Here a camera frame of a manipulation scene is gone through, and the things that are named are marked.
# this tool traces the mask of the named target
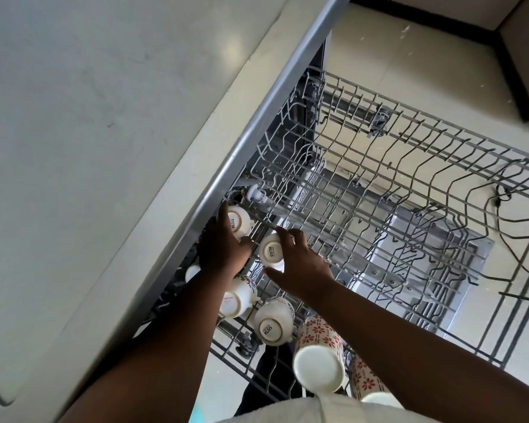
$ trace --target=metal wire rack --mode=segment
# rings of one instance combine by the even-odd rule
[[[256,221],[255,250],[274,226],[302,228],[339,282],[505,368],[529,319],[529,154],[310,67],[226,198]],[[256,252],[244,274],[262,301],[286,296]],[[296,335],[311,309],[287,298]],[[218,320],[212,353],[293,397],[294,380],[272,380],[291,370],[278,349],[257,370],[260,305]]]

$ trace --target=hand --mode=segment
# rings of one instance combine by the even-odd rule
[[[301,230],[293,228],[286,231],[277,227],[276,232],[284,256],[284,273],[270,267],[266,267],[264,272],[284,291],[313,305],[335,282],[329,265],[307,246],[306,235]]]
[[[200,236],[198,256],[202,270],[217,270],[233,278],[243,268],[253,248],[253,241],[243,237],[238,241],[231,231],[229,205],[219,207],[217,218],[211,217]]]

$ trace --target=white shirt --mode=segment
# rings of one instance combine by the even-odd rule
[[[403,408],[362,403],[343,395],[277,402],[219,423],[436,423]]]

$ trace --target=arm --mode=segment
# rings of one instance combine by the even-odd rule
[[[219,306],[251,252],[231,233],[227,204],[206,225],[198,246],[202,270],[176,306],[157,318],[138,344],[92,384],[61,422],[187,422],[204,374]]]
[[[444,423],[529,422],[529,386],[335,282],[300,230],[278,234],[285,269],[268,276],[334,327],[405,408]]]

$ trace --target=dishwasher rack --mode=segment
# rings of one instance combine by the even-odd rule
[[[285,296],[295,337],[312,312],[263,274],[256,249],[275,226],[301,228],[346,287],[498,367],[529,320],[529,154],[326,71],[306,70],[226,199],[256,221],[243,274],[262,301],[218,320],[212,353],[274,400],[289,395],[255,370],[262,343],[252,316]],[[195,256],[193,248],[165,294],[179,291]],[[494,302],[475,338],[466,331],[475,320],[459,315],[488,290]],[[166,305],[161,296],[150,317]],[[353,351],[345,353],[348,363]]]

